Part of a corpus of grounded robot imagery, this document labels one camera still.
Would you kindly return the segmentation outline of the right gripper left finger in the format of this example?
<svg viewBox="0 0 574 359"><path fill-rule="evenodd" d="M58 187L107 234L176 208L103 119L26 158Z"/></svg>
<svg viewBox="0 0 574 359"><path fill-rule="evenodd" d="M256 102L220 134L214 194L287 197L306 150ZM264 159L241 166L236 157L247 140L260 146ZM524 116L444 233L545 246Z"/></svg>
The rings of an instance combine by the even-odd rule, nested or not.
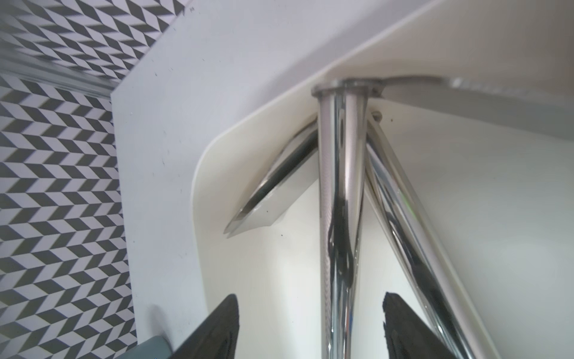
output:
<svg viewBox="0 0 574 359"><path fill-rule="evenodd" d="M234 359L239 338L239 302L228 295L170 356L172 359Z"/></svg>

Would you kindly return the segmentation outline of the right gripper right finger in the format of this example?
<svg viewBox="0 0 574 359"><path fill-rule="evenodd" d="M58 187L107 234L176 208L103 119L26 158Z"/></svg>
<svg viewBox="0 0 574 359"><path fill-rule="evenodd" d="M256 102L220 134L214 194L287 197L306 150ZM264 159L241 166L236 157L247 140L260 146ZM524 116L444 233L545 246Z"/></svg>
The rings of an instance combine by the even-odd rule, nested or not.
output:
<svg viewBox="0 0 574 359"><path fill-rule="evenodd" d="M389 358L455 358L399 294L387 292L382 308Z"/></svg>

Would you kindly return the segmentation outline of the blue-handled small hoe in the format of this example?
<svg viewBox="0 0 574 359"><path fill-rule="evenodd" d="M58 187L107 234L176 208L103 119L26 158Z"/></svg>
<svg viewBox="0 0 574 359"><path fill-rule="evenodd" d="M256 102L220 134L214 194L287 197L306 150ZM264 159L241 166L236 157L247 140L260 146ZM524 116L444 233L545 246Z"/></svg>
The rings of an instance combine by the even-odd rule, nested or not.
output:
<svg viewBox="0 0 574 359"><path fill-rule="evenodd" d="M285 144L224 230L228 238L270 227L318 180L318 120Z"/></svg>
<svg viewBox="0 0 574 359"><path fill-rule="evenodd" d="M479 358L445 297L435 271L428 231L412 197L404 190L402 169L373 115L367 117L366 191L375 215L422 307L431 330L456 358Z"/></svg>
<svg viewBox="0 0 574 359"><path fill-rule="evenodd" d="M324 358L349 358L366 191L368 102L381 98L448 115L573 139L573 98L460 77L349 77L316 85ZM404 190L428 231L432 268L479 358L499 352L457 276L403 168Z"/></svg>

